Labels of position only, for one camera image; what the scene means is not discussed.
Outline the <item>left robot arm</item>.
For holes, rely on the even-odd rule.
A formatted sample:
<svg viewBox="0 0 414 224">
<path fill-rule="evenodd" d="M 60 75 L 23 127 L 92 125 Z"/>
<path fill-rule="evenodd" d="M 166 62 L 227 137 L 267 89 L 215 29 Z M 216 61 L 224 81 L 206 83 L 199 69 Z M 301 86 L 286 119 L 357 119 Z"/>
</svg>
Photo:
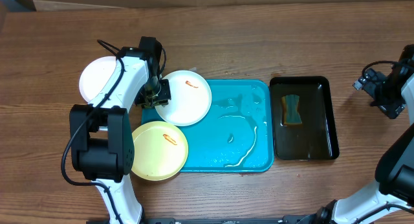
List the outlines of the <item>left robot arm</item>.
<svg viewBox="0 0 414 224">
<path fill-rule="evenodd" d="M 70 139 L 61 158 L 61 174 L 74 186 L 95 186 L 108 209 L 107 223 L 144 223 L 130 172 L 135 149 L 129 110 L 165 106 L 169 82 L 161 77 L 166 53 L 153 37 L 141 37 L 137 47 L 121 49 L 98 43 L 115 56 L 112 75 L 99 93 L 69 113 Z"/>
</svg>

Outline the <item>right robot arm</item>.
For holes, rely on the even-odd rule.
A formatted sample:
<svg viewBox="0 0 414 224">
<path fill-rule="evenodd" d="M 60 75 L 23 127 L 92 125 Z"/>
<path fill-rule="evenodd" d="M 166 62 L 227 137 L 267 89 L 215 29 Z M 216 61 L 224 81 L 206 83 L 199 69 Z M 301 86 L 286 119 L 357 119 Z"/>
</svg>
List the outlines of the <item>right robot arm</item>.
<svg viewBox="0 0 414 224">
<path fill-rule="evenodd" d="M 413 45 L 406 45 L 398 61 L 391 61 L 389 75 L 373 70 L 370 63 L 354 83 L 363 89 L 387 117 L 397 118 L 407 110 L 413 118 Z M 294 218 L 285 216 L 285 223 L 374 223 L 403 210 L 413 213 L 413 128 L 409 127 L 381 157 L 375 179 L 355 194 L 333 200 L 317 213 Z"/>
</svg>

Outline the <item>green yellow sponge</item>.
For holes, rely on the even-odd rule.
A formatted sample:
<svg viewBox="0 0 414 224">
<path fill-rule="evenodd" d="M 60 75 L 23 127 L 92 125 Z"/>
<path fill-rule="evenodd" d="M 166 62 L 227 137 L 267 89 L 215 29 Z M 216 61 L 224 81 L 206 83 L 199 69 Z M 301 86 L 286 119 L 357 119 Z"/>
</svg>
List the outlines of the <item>green yellow sponge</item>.
<svg viewBox="0 0 414 224">
<path fill-rule="evenodd" d="M 284 126 L 302 124 L 299 114 L 300 97 L 298 95 L 285 95 L 281 98 L 283 110 L 282 123 Z"/>
</svg>

